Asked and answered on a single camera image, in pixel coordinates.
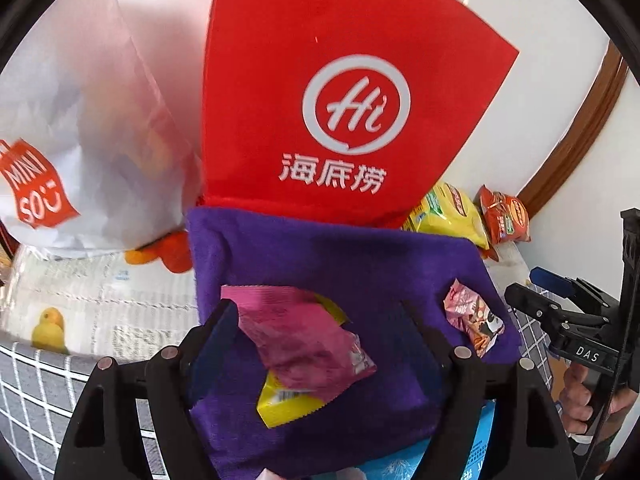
brown wooden trim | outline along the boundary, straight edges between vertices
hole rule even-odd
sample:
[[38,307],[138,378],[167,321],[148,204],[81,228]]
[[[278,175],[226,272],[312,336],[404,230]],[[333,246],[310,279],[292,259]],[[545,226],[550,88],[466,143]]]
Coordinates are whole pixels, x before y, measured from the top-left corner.
[[604,464],[602,464],[598,469],[598,475],[604,475],[604,473],[608,471],[609,467],[611,467],[611,464],[613,464],[613,459],[607,460]]
[[518,195],[533,218],[574,172],[616,105],[628,67],[613,42],[569,131]]

red bag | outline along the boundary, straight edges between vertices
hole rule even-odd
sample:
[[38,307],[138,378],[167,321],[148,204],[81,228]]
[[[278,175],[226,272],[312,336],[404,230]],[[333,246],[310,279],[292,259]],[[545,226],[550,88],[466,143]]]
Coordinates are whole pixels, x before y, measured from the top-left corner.
[[457,0],[214,0],[205,203],[400,227],[516,56]]
[[478,193],[492,244],[531,241],[529,214],[517,197],[491,192],[485,186]]

blue package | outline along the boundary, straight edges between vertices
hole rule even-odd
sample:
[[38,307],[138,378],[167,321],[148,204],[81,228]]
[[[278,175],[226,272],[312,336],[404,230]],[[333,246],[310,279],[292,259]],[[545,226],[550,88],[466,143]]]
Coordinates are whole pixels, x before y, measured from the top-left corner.
[[[495,401],[490,400],[482,409],[476,437],[460,480],[478,480],[486,455],[491,428],[494,424]],[[313,480],[410,480],[431,439],[422,440],[391,455],[335,473],[313,476]]]

candy wrapper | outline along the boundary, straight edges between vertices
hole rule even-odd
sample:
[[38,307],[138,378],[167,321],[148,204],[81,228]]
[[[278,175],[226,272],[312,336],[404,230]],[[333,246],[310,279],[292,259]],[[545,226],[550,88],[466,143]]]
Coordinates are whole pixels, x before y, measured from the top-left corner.
[[479,294],[456,280],[444,299],[447,320],[466,332],[478,357],[483,357],[504,332],[504,323],[495,316]]
[[272,428],[331,402],[376,365],[344,313],[326,298],[292,286],[223,286],[238,305],[240,329],[269,370],[258,412]]

white paper bag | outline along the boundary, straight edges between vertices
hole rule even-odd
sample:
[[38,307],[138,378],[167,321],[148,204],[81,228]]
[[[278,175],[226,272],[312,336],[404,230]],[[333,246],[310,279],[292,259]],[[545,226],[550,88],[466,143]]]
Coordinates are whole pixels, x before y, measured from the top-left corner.
[[56,0],[0,73],[0,218],[77,257],[177,228],[198,159],[140,59],[117,0]]

